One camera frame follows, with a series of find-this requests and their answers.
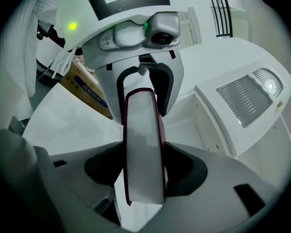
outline white cloth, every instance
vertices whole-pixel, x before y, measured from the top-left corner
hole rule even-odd
[[[29,97],[35,93],[38,20],[54,24],[56,11],[57,0],[23,0],[0,37],[0,68],[6,69],[23,92],[14,115],[18,120],[33,113]]]
[[[71,52],[67,52],[65,48],[63,48],[60,51],[60,53],[55,58],[51,68],[54,71],[52,79],[54,79],[56,73],[60,73],[60,75],[62,76],[67,74],[70,69],[71,62],[75,58],[74,54],[76,52],[76,49],[77,48],[74,48]]]

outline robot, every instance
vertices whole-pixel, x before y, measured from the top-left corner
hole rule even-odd
[[[273,199],[274,189],[237,160],[164,139],[161,117],[175,103],[184,73],[177,49],[177,12],[186,10],[184,4],[184,0],[59,0],[65,48],[82,47],[115,122],[124,125],[124,141],[49,156],[21,136],[0,132],[0,166],[6,181],[47,225],[65,232],[127,232],[120,227],[114,182],[124,169],[126,199],[132,203],[127,106],[138,92],[152,94],[156,108],[156,116],[147,120],[157,123],[163,190],[162,209],[140,232],[232,232],[240,223],[240,230],[246,230],[250,228],[246,220]],[[136,72],[149,72],[154,91],[124,90],[124,79]]]

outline metal screw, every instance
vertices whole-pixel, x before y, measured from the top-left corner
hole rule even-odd
[[[103,39],[103,43],[106,44],[106,45],[110,44],[111,43],[111,39],[109,37],[106,37],[106,38]]]

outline cardboard box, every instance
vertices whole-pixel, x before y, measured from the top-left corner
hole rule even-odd
[[[81,59],[72,61],[60,84],[94,110],[105,117],[111,117],[95,73],[89,72]]]

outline green indicator light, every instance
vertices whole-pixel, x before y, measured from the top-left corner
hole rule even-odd
[[[73,22],[73,23],[71,23],[71,24],[69,25],[69,29],[70,29],[70,30],[75,30],[76,27],[77,27],[77,24],[76,24],[75,22]]]
[[[144,27],[145,27],[145,32],[146,32],[146,30],[147,30],[147,28],[148,28],[148,24],[147,24],[147,22],[145,23]]]

